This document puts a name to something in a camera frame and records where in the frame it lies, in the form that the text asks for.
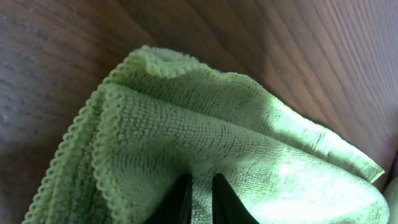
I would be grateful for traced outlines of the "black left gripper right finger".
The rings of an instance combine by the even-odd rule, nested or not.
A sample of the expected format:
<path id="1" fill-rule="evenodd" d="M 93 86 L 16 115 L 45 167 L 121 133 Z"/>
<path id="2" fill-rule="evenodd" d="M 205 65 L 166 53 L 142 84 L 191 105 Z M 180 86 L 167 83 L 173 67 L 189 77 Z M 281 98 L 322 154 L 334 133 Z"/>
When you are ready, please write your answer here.
<path id="1" fill-rule="evenodd" d="M 212 213 L 213 224 L 259 224 L 220 173 L 213 177 Z"/>

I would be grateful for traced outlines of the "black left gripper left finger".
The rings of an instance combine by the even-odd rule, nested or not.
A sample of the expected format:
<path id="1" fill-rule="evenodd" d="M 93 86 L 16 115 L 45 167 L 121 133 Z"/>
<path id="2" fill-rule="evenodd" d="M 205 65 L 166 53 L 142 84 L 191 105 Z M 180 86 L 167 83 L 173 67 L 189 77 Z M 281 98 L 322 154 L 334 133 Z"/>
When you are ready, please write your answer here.
<path id="1" fill-rule="evenodd" d="M 178 178 L 157 210 L 144 224 L 190 224 L 192 218 L 192 175 Z"/>

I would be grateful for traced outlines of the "green microfiber cloth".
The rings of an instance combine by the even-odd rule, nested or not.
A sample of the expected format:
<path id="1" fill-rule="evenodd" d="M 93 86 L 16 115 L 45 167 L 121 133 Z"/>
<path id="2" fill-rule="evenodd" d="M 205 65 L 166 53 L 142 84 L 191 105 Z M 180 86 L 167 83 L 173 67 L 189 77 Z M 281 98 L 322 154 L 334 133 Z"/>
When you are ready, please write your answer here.
<path id="1" fill-rule="evenodd" d="M 80 109 L 24 221 L 144 223 L 189 173 L 192 222 L 211 223 L 220 173 L 260 223 L 387 223 L 383 172 L 248 76 L 144 46 Z"/>

